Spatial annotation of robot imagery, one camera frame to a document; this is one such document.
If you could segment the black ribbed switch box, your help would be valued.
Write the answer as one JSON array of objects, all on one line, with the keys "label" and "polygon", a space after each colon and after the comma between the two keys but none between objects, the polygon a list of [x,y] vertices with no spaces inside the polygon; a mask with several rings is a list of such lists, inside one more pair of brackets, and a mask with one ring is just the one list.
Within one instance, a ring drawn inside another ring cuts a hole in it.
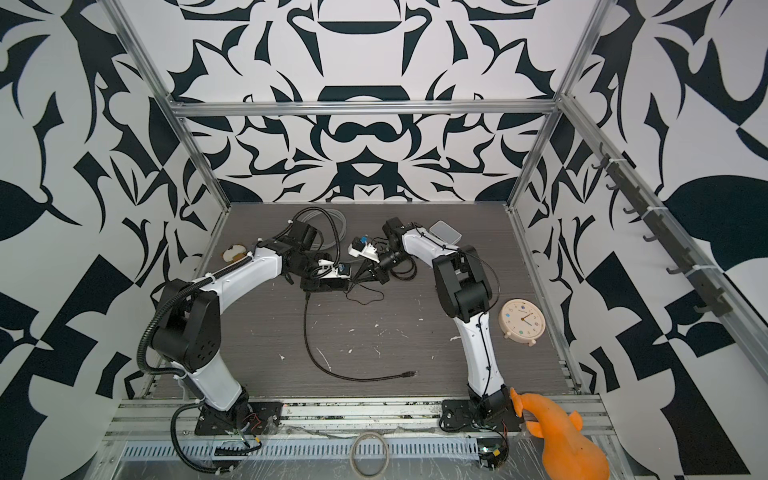
[{"label": "black ribbed switch box", "polygon": [[325,293],[335,291],[347,291],[350,285],[348,278],[323,277],[323,278],[303,278],[300,287],[304,292]]}]

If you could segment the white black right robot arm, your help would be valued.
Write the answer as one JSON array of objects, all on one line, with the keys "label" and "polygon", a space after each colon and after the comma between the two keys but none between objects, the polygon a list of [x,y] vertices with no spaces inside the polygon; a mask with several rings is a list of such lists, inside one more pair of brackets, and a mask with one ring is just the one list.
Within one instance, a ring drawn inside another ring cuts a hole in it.
[{"label": "white black right robot arm", "polygon": [[476,249],[447,243],[427,228],[405,224],[397,217],[386,221],[383,232],[384,245],[363,237],[350,243],[348,253],[363,259],[352,281],[384,284],[394,275],[394,267],[406,260],[420,260],[431,267],[439,303],[459,332],[469,399],[483,418],[501,414],[509,406],[509,388],[491,338],[492,287]]}]

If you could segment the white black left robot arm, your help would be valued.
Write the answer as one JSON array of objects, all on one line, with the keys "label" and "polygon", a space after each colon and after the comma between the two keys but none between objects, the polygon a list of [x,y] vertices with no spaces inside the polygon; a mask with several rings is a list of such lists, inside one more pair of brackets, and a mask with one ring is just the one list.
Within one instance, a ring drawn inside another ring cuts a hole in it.
[{"label": "white black left robot arm", "polygon": [[233,256],[224,268],[194,281],[166,285],[161,304],[140,341],[137,357],[151,348],[170,362],[149,368],[152,375],[171,374],[184,381],[210,409],[230,412],[247,400],[241,384],[220,353],[221,316],[247,293],[280,276],[308,278],[319,271],[311,251],[315,227],[298,220],[281,234],[260,240]]}]

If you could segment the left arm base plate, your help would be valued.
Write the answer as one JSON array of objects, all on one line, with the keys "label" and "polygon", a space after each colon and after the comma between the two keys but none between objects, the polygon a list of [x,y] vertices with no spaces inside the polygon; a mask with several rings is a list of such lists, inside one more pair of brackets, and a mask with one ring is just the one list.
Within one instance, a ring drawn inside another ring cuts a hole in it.
[{"label": "left arm base plate", "polygon": [[283,403],[273,401],[240,402],[228,411],[218,411],[203,405],[194,433],[198,436],[213,436],[238,430],[258,436],[280,425],[282,409]]}]

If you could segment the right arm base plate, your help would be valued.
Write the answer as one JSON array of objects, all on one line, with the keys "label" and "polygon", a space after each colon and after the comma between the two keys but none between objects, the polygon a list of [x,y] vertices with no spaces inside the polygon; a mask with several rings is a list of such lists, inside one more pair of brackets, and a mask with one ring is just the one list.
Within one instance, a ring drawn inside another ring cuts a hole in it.
[{"label": "right arm base plate", "polygon": [[520,432],[523,419],[512,407],[498,414],[483,416],[481,409],[469,399],[446,399],[441,402],[438,427],[446,433]]}]

